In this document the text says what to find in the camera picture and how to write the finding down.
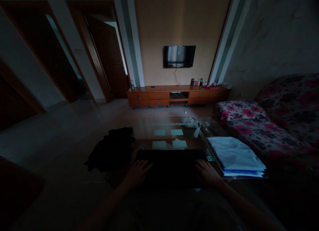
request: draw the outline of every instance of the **doorway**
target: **doorway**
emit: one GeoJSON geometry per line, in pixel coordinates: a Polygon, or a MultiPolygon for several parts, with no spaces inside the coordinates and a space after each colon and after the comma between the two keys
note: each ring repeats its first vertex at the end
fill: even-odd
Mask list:
{"type": "Polygon", "coordinates": [[[0,130],[46,111],[0,60],[0,130]]]}
{"type": "Polygon", "coordinates": [[[89,91],[76,74],[84,80],[47,1],[2,1],[1,5],[68,103],[89,91]]]}
{"type": "Polygon", "coordinates": [[[127,98],[130,78],[113,1],[67,1],[107,102],[127,98]]]}

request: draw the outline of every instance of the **cable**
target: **cable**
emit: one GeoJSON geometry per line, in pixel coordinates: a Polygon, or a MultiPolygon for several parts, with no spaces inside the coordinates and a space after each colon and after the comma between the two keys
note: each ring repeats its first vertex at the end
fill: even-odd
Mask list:
{"type": "Polygon", "coordinates": [[[175,80],[176,80],[176,82],[178,82],[178,81],[177,81],[176,74],[175,74],[175,73],[176,73],[176,70],[177,70],[177,68],[175,69],[174,76],[175,76],[175,80]]]}

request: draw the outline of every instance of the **black cloth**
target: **black cloth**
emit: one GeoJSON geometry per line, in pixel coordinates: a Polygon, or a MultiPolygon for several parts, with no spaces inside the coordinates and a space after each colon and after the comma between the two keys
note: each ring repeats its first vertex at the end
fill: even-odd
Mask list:
{"type": "Polygon", "coordinates": [[[149,160],[153,164],[146,173],[144,188],[201,188],[195,160],[207,161],[205,152],[189,150],[139,150],[137,160],[149,160]]]}
{"type": "Polygon", "coordinates": [[[133,129],[123,127],[110,130],[109,135],[99,141],[88,157],[88,171],[97,168],[100,172],[114,170],[132,159],[135,138],[131,137],[133,129]]]}

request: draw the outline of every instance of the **door frame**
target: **door frame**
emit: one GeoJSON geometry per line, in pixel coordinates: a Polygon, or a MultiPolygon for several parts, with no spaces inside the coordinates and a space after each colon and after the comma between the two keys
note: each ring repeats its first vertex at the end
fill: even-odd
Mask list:
{"type": "Polygon", "coordinates": [[[68,103],[71,103],[71,101],[68,99],[68,94],[66,94],[65,92],[63,92],[63,90],[61,89],[61,87],[57,84],[56,80],[51,76],[50,71],[49,71],[49,70],[46,68],[46,66],[43,64],[43,62],[42,62],[41,59],[39,58],[38,54],[37,54],[36,51],[33,49],[32,45],[29,43],[28,39],[24,36],[24,34],[23,34],[22,30],[20,29],[18,23],[17,23],[16,20],[11,16],[11,14],[10,14],[10,12],[9,12],[9,10],[8,10],[7,8],[8,8],[8,7],[11,7],[11,8],[12,8],[12,7],[37,6],[37,7],[43,7],[43,8],[45,9],[45,12],[48,13],[48,14],[52,17],[52,19],[53,19],[53,21],[54,21],[54,23],[55,23],[55,25],[56,25],[56,27],[57,27],[57,29],[58,29],[58,31],[59,31],[61,37],[62,37],[62,39],[63,39],[63,41],[64,41],[64,43],[65,43],[65,45],[66,45],[66,47],[67,47],[67,49],[68,49],[68,51],[69,51],[69,53],[70,53],[72,59],[73,59],[73,62],[75,63],[75,66],[76,66],[77,70],[79,71],[79,73],[80,73],[80,75],[81,75],[81,77],[82,77],[82,80],[83,80],[83,82],[84,82],[84,84],[85,84],[85,86],[86,86],[88,92],[90,93],[90,96],[91,96],[93,102],[96,102],[96,101],[95,101],[95,98],[93,97],[93,94],[92,94],[92,92],[91,92],[91,90],[90,90],[90,88],[89,88],[89,86],[88,86],[88,84],[87,84],[87,82],[86,82],[86,80],[85,80],[85,77],[83,76],[83,73],[82,73],[82,71],[81,71],[81,69],[80,69],[80,66],[79,66],[77,60],[75,59],[75,56],[74,56],[74,54],[73,54],[73,51],[72,51],[70,45],[68,44],[68,42],[67,42],[67,40],[66,40],[66,37],[64,36],[64,34],[63,34],[63,32],[62,32],[62,30],[61,30],[61,28],[60,28],[60,26],[59,26],[59,23],[58,23],[57,19],[56,19],[55,16],[54,16],[54,13],[53,13],[53,11],[52,11],[50,5],[49,5],[49,2],[48,2],[47,0],[1,0],[1,1],[0,1],[0,5],[1,5],[1,7],[3,8],[4,12],[6,13],[7,17],[10,19],[10,21],[13,23],[13,25],[15,26],[15,28],[16,28],[17,31],[19,32],[20,36],[23,38],[23,40],[25,41],[25,43],[27,44],[27,46],[30,48],[30,50],[31,50],[31,52],[33,53],[33,55],[34,55],[34,57],[36,58],[36,60],[39,62],[39,64],[41,65],[41,67],[45,70],[45,72],[47,73],[47,75],[49,76],[49,78],[51,79],[51,81],[53,82],[53,84],[57,87],[57,89],[58,89],[59,92],[62,94],[62,96],[64,97],[64,99],[65,99],[68,103]]]}
{"type": "Polygon", "coordinates": [[[11,69],[0,59],[0,75],[22,97],[22,99],[37,113],[44,114],[47,111],[38,100],[29,92],[22,82],[14,75],[11,69]]]}
{"type": "Polygon", "coordinates": [[[131,81],[114,0],[67,0],[66,4],[70,10],[70,13],[75,23],[75,26],[77,28],[77,31],[80,34],[85,51],[90,59],[92,68],[100,84],[102,92],[105,96],[106,102],[110,102],[113,99],[111,89],[107,83],[106,75],[104,74],[103,66],[99,60],[96,48],[94,46],[94,42],[91,39],[84,14],[87,14],[87,13],[103,14],[103,11],[105,8],[113,9],[117,28],[119,31],[120,40],[121,40],[121,46],[123,50],[125,66],[127,69],[127,75],[128,75],[129,81],[131,81]]]}

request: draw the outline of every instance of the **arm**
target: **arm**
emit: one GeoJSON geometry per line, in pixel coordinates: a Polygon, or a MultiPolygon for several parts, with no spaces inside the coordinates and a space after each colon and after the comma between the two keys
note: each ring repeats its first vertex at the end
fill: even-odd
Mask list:
{"type": "Polygon", "coordinates": [[[202,182],[207,186],[216,187],[250,230],[283,231],[281,227],[268,218],[263,212],[245,200],[224,182],[207,161],[197,160],[195,167],[201,173],[199,178],[202,182]]]}
{"type": "Polygon", "coordinates": [[[150,164],[143,169],[147,162],[148,160],[135,162],[131,166],[123,182],[99,205],[92,215],[90,215],[82,222],[80,226],[78,226],[76,230],[99,230],[102,224],[111,217],[113,211],[116,209],[123,197],[131,189],[134,189],[143,182],[146,172],[153,165],[150,164]]]}

